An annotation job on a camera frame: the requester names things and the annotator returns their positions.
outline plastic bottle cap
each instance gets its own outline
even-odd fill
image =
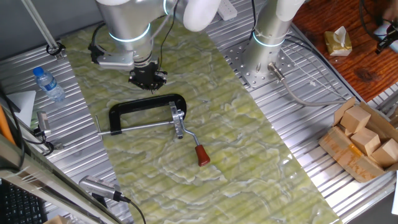
[[[44,70],[42,67],[37,67],[33,69],[33,74],[37,77],[40,77],[44,74]]]

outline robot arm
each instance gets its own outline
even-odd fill
[[[160,16],[174,16],[193,32],[213,20],[221,0],[96,0],[98,8],[120,53],[100,55],[95,62],[103,68],[129,70],[129,81],[145,90],[157,90],[165,82],[159,59],[152,54],[150,23]]]
[[[166,82],[167,72],[160,71],[159,59],[152,53],[152,41],[158,30],[152,34],[150,23],[160,16],[167,15],[165,21],[175,16],[188,30],[198,32],[213,20],[221,0],[96,2],[108,26],[109,35],[120,53],[102,54],[96,60],[93,59],[93,62],[103,68],[130,70],[129,82],[145,90],[158,90]],[[267,67],[277,61],[285,35],[303,2],[304,0],[268,0],[262,7],[250,43],[242,56],[244,66],[250,73],[269,74]]]

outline cardboard box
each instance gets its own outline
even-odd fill
[[[63,218],[62,216],[57,215],[56,217],[45,222],[44,224],[67,224],[67,223],[68,223],[68,220],[66,218]]]
[[[379,149],[371,154],[382,167],[389,167],[398,162],[398,143],[393,139],[385,142]]]
[[[398,170],[398,163],[383,169],[371,157],[363,154],[355,144],[336,125],[340,122],[346,110],[352,108],[355,99],[352,98],[335,112],[333,127],[319,140],[319,145],[326,150],[349,174],[358,182],[367,182],[391,170]],[[398,130],[390,125],[382,116],[361,102],[360,107],[371,114],[366,128],[379,135],[381,143],[390,139],[398,142]]]
[[[381,145],[379,136],[368,128],[359,130],[351,137],[351,141],[367,156],[370,156]]]

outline red handle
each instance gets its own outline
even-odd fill
[[[199,166],[204,166],[210,162],[210,157],[207,156],[205,148],[202,145],[195,147],[195,150],[198,155]]]

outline keyboard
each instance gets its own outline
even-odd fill
[[[0,220],[3,224],[42,224],[47,221],[44,201],[2,179]]]

